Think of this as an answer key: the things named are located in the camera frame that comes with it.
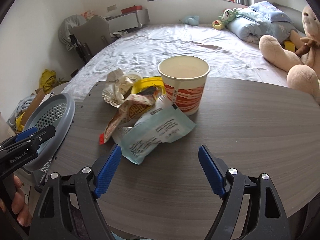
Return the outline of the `person's left hand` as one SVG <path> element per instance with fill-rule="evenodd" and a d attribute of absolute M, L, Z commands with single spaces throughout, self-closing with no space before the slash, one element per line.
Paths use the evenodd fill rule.
<path fill-rule="evenodd" d="M 25 203 L 24 193 L 22 191 L 22 182 L 18 176 L 14 176 L 14 185 L 16 192 L 12 200 L 11 209 L 17 215 L 17 221 L 21 226 L 28 227 L 31 224 L 31 213 Z"/>

